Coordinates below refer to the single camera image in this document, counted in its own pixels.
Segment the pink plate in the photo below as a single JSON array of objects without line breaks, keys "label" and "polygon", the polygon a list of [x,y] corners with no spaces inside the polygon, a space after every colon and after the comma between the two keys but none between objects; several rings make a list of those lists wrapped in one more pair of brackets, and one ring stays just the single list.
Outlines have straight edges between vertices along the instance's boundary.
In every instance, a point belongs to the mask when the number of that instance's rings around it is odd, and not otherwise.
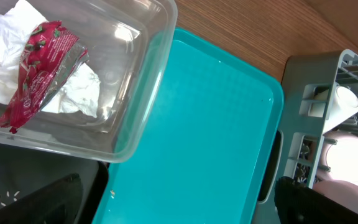
[{"label": "pink plate", "polygon": [[344,180],[324,180],[313,190],[358,214],[358,186]]}]

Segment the white napkin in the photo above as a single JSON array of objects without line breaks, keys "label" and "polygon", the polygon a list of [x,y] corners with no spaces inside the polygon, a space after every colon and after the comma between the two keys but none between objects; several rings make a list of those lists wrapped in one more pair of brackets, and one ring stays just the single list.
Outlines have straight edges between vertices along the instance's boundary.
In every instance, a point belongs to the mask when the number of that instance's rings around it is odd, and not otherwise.
[{"label": "white napkin", "polygon": [[[19,0],[0,15],[0,103],[8,104],[17,90],[19,58],[30,32],[47,19],[29,2]],[[42,111],[96,117],[100,80],[87,64],[81,65]]]}]

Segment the pink bowl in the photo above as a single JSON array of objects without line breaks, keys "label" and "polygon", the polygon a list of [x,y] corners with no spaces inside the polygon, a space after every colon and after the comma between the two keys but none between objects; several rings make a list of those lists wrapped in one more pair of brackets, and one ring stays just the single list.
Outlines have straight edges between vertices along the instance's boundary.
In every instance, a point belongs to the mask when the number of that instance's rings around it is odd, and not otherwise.
[{"label": "pink bowl", "polygon": [[316,176],[358,185],[358,137],[342,131],[330,131],[324,137],[335,140],[336,144],[323,144],[319,164],[330,170],[318,169]]}]

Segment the red snack wrapper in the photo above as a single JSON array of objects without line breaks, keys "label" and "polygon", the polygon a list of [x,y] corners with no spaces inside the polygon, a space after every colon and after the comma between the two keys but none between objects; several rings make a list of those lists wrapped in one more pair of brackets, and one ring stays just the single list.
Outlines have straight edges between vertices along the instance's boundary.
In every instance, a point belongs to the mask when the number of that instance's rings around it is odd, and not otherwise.
[{"label": "red snack wrapper", "polygon": [[20,56],[17,90],[0,117],[0,128],[15,134],[88,59],[88,49],[61,21],[39,24]]}]

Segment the cream cup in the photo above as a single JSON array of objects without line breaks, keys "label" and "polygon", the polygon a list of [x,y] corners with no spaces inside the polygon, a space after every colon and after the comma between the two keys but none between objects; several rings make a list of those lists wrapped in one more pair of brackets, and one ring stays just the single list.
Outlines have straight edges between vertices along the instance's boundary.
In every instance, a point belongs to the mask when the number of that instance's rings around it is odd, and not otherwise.
[{"label": "cream cup", "polygon": [[[328,92],[329,90],[325,90],[318,93],[314,99],[326,100]],[[323,133],[332,130],[358,112],[358,98],[352,91],[346,87],[337,86],[333,92],[333,106],[330,110],[329,116],[327,116],[328,119],[326,119],[324,123]],[[308,115],[323,117],[324,109],[325,103],[313,103]]]}]

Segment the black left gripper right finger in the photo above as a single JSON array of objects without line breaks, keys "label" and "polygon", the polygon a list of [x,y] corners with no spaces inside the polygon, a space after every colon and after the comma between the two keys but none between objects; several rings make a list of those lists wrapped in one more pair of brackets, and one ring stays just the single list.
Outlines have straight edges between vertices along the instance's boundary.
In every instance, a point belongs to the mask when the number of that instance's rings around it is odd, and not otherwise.
[{"label": "black left gripper right finger", "polygon": [[358,224],[358,214],[283,176],[276,181],[274,203],[281,224]]}]

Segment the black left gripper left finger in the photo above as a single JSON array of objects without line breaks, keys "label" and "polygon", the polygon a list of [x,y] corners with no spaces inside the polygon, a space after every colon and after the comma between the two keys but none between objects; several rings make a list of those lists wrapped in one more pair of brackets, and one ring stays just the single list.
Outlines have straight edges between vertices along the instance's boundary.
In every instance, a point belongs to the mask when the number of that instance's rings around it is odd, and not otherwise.
[{"label": "black left gripper left finger", "polygon": [[74,223],[83,198],[83,184],[76,173],[0,209],[0,224]]}]

